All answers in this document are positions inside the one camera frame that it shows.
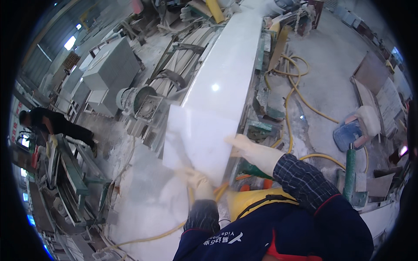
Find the work boot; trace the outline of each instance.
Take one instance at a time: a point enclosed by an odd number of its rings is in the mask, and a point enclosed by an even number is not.
[[[97,144],[95,143],[92,147],[93,157],[97,157]]]

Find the yellow apron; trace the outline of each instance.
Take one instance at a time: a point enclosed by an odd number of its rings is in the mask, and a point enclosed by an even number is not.
[[[252,190],[235,192],[228,191],[227,194],[231,222],[242,218],[261,206],[283,202],[299,205],[296,199],[284,192],[282,188],[270,188],[267,190]]]

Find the cylinder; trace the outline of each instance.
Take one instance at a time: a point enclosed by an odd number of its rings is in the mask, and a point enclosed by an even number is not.
[[[356,182],[355,166],[356,150],[354,149],[354,144],[350,143],[349,150],[347,150],[347,162],[345,166],[345,184],[342,193],[343,197],[346,198],[350,203]]]

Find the black shirt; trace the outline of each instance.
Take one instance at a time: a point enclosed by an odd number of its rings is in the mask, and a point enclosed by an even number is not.
[[[45,124],[42,123],[42,118],[44,116],[51,121],[52,128],[54,129],[54,134],[62,133],[67,121],[63,114],[42,107],[34,108],[29,112],[29,115],[31,116],[31,126],[37,127],[39,130],[48,134],[48,128]]]

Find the person's hand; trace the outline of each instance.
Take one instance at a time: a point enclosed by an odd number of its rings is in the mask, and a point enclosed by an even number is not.
[[[194,197],[196,200],[215,200],[212,185],[210,184],[209,179],[203,173],[186,167],[184,169],[176,170],[175,174],[184,183],[186,183],[187,186],[194,189]]]
[[[284,155],[284,152],[256,144],[242,134],[226,137],[224,141],[233,145],[231,157],[243,157],[271,177],[277,161]]]
[[[49,142],[46,142],[46,156],[49,158],[49,154],[51,153],[51,145]]]
[[[58,140],[56,140],[55,134],[51,135],[51,141],[54,147],[58,146]]]

